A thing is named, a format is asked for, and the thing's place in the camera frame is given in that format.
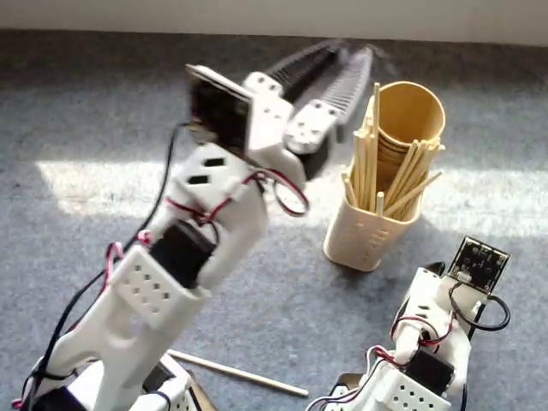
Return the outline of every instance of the wall baseboard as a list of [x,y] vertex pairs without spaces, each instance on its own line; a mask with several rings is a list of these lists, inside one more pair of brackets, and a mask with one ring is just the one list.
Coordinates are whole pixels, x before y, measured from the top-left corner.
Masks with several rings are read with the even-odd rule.
[[546,0],[2,0],[0,27],[548,45]]

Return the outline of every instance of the mounting hole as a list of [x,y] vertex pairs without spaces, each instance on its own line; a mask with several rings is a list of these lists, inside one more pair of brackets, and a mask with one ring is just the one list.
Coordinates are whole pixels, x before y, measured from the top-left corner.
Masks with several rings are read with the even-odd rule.
[[188,184],[198,185],[198,184],[207,184],[209,182],[209,176],[192,176],[187,180]]
[[224,158],[208,158],[204,161],[205,167],[223,167],[225,164]]

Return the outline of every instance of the circuit board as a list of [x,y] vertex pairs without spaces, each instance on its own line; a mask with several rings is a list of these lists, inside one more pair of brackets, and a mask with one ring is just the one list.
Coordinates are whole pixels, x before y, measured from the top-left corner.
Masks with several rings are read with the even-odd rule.
[[242,157],[247,150],[253,99],[244,89],[200,66],[187,66],[194,128],[204,140]]
[[462,240],[449,275],[471,287],[490,294],[508,263],[510,254],[466,236]]

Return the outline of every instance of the carpet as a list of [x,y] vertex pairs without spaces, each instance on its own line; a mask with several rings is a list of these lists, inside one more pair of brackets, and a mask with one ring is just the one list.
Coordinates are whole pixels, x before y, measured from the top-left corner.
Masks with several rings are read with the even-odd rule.
[[[188,109],[184,64],[242,81],[316,41],[0,32],[0,409],[18,396],[70,296],[103,266],[106,245],[128,239],[152,207],[170,130]],[[269,204],[267,236],[175,348],[306,388],[310,400],[325,395],[341,373],[364,371],[368,347],[390,346],[417,267],[450,262],[472,235],[512,255],[495,292],[513,318],[504,331],[474,337],[468,409],[537,411],[548,383],[548,50],[374,44],[392,55],[399,79],[431,88],[446,110],[447,150],[435,165],[444,176],[427,189],[419,222],[371,274],[326,260],[347,138],[307,186],[308,217]],[[381,66],[373,79],[390,80]],[[183,138],[177,158],[191,148]],[[497,316],[489,308],[485,321]],[[221,410],[302,410],[310,401],[191,368]]]

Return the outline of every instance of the wooden chopstick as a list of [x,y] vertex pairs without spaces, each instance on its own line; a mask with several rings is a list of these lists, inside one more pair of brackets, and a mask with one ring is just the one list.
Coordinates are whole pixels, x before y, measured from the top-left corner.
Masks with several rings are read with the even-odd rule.
[[431,176],[430,178],[424,180],[421,184],[419,184],[417,187],[412,189],[409,193],[405,194],[403,197],[401,197],[398,201],[396,201],[393,205],[391,205],[385,212],[385,216],[390,216],[395,211],[400,209],[402,206],[405,205],[408,201],[419,195],[429,184],[431,184],[434,180],[436,180],[438,177],[442,175],[442,171],[439,171],[435,175]]

